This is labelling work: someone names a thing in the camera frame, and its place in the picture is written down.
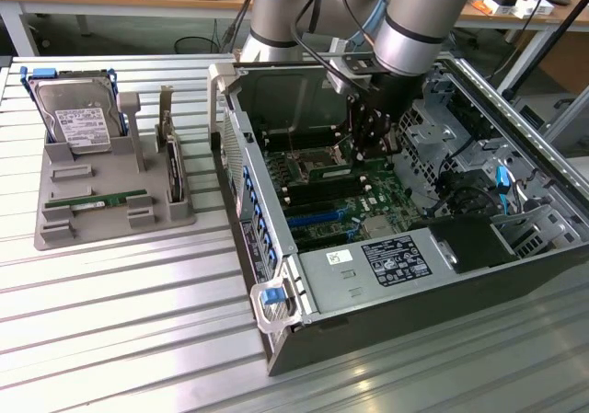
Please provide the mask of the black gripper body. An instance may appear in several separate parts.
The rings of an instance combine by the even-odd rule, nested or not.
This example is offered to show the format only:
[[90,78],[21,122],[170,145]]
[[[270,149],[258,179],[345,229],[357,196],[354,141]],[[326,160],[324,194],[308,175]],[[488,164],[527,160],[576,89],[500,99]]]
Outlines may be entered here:
[[417,96],[416,76],[375,73],[358,85],[358,118],[372,115],[377,120],[398,120]]

